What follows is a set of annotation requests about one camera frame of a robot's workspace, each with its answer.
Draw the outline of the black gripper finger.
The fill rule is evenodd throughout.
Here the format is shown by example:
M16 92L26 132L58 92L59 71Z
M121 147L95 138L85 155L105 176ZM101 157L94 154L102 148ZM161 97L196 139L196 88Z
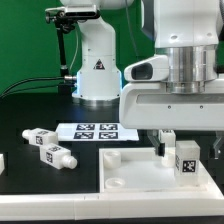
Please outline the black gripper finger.
M216 132L216 139L212 145L212 157L218 159L221 154L221 148L224 146L224 131Z

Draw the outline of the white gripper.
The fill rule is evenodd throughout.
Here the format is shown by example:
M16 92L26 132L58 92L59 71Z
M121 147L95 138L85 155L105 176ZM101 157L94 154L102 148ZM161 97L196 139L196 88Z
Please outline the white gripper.
M205 84L200 94L169 94L160 83L129 83L120 97L124 128L145 129L157 156L165 155L159 129L223 131L224 78Z

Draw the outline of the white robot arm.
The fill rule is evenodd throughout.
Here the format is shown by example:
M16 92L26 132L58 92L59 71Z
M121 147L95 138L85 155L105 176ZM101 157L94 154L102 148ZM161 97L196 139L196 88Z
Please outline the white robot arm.
M224 78L216 70L224 0L140 0L154 55L124 70L126 128L223 131Z

